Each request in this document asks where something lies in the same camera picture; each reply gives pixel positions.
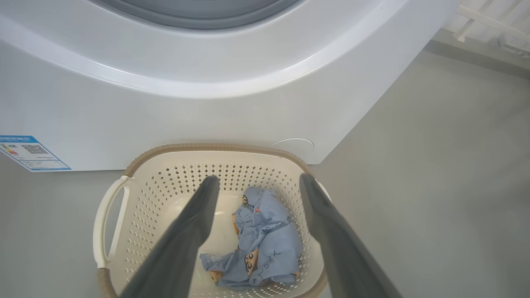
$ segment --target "clothing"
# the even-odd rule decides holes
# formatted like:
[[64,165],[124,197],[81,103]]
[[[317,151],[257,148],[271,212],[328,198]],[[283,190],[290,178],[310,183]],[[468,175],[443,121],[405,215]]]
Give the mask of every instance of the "clothing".
[[302,242],[289,212],[272,190],[249,187],[242,201],[232,217],[238,249],[223,257],[201,254],[204,269],[214,272],[218,286],[236,290],[294,284]]

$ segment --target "white plastic basket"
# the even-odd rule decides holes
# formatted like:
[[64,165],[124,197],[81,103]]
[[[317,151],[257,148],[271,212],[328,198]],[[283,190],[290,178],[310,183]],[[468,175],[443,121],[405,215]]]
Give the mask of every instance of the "white plastic basket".
[[[189,297],[317,297],[328,283],[319,243],[309,234],[298,180],[307,165],[284,151],[226,144],[161,146],[138,157],[109,188],[94,223],[93,249],[103,296],[117,297],[160,236],[178,217],[202,180],[220,179],[210,237],[199,253],[225,255],[237,248],[232,213],[248,186],[274,190],[296,223],[303,244],[300,278],[293,286],[273,284],[248,291],[217,287],[199,258]],[[107,213],[118,191],[124,195],[114,238],[105,253]]]

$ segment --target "blue and white sticker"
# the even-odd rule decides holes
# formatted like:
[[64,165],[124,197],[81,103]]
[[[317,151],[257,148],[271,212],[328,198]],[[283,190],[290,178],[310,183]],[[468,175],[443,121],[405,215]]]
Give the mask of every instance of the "blue and white sticker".
[[71,170],[32,136],[0,135],[0,150],[32,172]]

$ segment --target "gray floor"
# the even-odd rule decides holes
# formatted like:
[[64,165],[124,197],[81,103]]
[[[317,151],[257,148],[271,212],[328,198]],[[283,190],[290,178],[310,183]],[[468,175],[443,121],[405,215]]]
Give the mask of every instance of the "gray floor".
[[[320,165],[406,298],[528,297],[528,81],[422,52]],[[0,156],[2,297],[99,297],[92,224],[121,172]]]

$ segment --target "washing machine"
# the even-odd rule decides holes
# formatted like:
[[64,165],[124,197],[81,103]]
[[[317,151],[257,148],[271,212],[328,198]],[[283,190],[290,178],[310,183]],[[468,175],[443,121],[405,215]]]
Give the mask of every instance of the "washing machine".
[[32,171],[174,143],[317,164],[459,2],[2,0],[0,150]]

